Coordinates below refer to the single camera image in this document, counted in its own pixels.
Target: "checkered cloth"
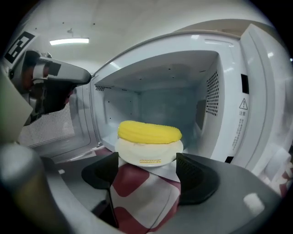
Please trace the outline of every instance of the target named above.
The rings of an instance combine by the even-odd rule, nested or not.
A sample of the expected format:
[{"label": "checkered cloth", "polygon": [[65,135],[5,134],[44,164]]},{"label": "checkered cloth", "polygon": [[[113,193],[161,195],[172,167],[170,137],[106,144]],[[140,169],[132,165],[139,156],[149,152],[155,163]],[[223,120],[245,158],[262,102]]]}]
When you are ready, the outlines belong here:
[{"label": "checkered cloth", "polygon": [[174,181],[159,176],[162,172],[157,173],[157,169],[149,172],[119,158],[119,170],[110,194],[120,231],[127,234],[155,232],[176,213],[180,195],[176,171],[166,176],[177,178]]},{"label": "checkered cloth", "polygon": [[282,176],[276,181],[269,184],[281,197],[285,197],[293,181],[293,165],[288,163]]}]

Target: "black sticker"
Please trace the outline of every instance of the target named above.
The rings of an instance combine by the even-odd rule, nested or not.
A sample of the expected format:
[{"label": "black sticker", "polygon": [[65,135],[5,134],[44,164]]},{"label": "black sticker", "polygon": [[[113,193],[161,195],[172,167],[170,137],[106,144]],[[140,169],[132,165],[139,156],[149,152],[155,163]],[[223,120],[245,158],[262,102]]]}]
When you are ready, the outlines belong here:
[{"label": "black sticker", "polygon": [[234,157],[228,156],[225,160],[225,163],[231,163]]},{"label": "black sticker", "polygon": [[242,92],[249,94],[248,76],[241,74],[241,81],[242,81]]},{"label": "black sticker", "polygon": [[7,59],[11,64],[14,63],[15,59],[21,53],[21,51],[26,47],[27,44],[34,38],[35,36],[28,33],[23,32],[13,43],[13,45],[9,48],[8,52],[5,54],[5,59]]}]

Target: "white plate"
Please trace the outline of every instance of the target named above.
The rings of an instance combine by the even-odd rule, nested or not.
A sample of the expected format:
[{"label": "white plate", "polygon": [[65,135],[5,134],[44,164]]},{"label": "white plate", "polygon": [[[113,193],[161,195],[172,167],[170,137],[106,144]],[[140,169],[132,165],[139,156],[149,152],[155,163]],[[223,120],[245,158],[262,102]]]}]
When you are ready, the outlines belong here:
[{"label": "white plate", "polygon": [[115,151],[126,162],[140,167],[163,166],[176,159],[176,153],[182,153],[182,142],[169,144],[140,144],[119,138]]}]

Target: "warning triangle symbol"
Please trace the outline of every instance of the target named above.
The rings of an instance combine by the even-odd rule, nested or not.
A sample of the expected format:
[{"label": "warning triangle symbol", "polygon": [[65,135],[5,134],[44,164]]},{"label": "warning triangle symbol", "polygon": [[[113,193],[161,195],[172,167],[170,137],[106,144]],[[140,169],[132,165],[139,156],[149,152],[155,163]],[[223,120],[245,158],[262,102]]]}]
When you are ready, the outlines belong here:
[{"label": "warning triangle symbol", "polygon": [[243,109],[243,110],[248,110],[245,98],[243,99],[243,101],[240,104],[239,108]]}]

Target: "corn cob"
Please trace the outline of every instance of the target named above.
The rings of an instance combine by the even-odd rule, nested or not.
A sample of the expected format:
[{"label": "corn cob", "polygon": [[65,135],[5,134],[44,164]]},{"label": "corn cob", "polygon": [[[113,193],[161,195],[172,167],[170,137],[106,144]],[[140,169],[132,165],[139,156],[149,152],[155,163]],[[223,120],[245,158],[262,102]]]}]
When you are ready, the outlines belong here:
[{"label": "corn cob", "polygon": [[118,128],[122,139],[141,144],[169,144],[181,139],[178,128],[151,123],[123,121]]}]

